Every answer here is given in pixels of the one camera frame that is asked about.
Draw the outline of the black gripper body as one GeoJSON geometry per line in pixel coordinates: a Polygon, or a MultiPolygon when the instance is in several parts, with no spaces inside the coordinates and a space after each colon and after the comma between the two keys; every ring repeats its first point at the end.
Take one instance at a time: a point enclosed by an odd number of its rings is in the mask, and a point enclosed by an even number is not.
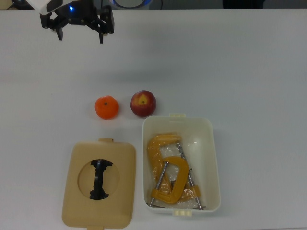
{"type": "Polygon", "coordinates": [[[86,25],[91,24],[97,18],[95,12],[81,12],[73,11],[56,11],[56,15],[61,22],[66,21],[68,24],[73,25],[86,25]]]}

